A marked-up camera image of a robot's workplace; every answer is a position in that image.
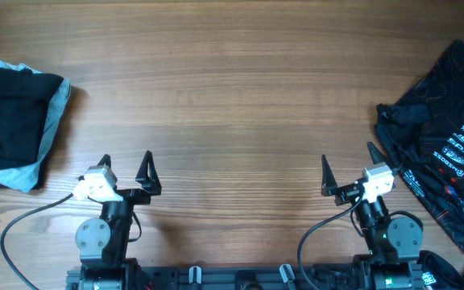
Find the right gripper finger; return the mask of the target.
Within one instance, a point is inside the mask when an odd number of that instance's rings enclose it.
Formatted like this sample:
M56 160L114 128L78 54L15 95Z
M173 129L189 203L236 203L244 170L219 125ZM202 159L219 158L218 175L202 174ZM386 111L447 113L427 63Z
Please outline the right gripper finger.
M321 165L322 165L321 195L324 197L336 195L337 190L338 190L338 184L334 178L334 174L329 165L329 162L326 159L326 155L323 155L321 157Z
M393 162L389 157L381 152L373 142L367 143L367 148L371 156L373 164L385 163L389 168L393 168Z

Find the black printed cycling jersey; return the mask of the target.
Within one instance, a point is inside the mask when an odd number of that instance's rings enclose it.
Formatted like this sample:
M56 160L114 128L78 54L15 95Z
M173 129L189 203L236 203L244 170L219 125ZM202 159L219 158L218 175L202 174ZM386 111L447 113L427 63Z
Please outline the black printed cycling jersey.
M464 253L464 41L392 105L377 106L375 134L398 173ZM419 263L427 289L464 289L464 272L432 251Z

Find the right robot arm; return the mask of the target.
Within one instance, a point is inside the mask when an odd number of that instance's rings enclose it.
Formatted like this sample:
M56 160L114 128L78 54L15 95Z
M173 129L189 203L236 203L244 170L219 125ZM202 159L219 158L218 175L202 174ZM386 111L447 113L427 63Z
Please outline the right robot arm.
M417 263L423 240L423 223L406 211L389 212L383 195L391 192L398 168L376 145L369 142L373 165L351 184L339 186L323 156L322 190L334 197L335 204L350 204L354 227L364 238L369 253L355 255L345 266L329 265L317 274L326 274L330 289L406 289L419 290L425 284Z

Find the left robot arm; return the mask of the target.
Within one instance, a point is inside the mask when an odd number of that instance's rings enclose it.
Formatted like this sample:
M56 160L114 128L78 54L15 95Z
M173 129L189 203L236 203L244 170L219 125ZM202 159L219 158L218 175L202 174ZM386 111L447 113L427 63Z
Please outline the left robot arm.
M89 199L101 205L98 218L82 222L75 242L80 251L81 269L68 273L68 290L138 290L154 285L136 258L127 258L127 247L135 242L131 226L139 220L136 205L149 205L161 194L162 185L155 170L152 153L144 154L135 177L138 188L119 189L111 169L111 158L104 155L99 163L80 177L73 194L78 200Z

